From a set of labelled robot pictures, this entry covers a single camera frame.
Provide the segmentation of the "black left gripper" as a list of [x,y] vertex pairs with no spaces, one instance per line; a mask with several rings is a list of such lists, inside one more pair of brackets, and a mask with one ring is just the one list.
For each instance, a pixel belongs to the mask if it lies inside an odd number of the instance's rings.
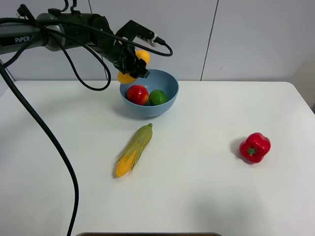
[[93,44],[93,49],[119,71],[130,73],[130,76],[135,79],[149,76],[147,63],[143,59],[136,58],[133,46],[120,43],[118,40],[100,33],[93,33]]

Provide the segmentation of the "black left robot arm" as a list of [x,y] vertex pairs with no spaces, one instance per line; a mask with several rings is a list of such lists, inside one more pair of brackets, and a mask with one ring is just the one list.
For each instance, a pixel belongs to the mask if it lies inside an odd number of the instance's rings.
[[147,78],[147,62],[136,55],[135,37],[150,38],[148,29],[129,21],[114,34],[104,16],[81,13],[72,9],[70,13],[50,8],[47,13],[34,17],[26,5],[17,9],[19,18],[0,20],[0,53],[23,52],[28,48],[45,47],[56,52],[84,47],[92,54],[100,54],[111,62],[122,74]]

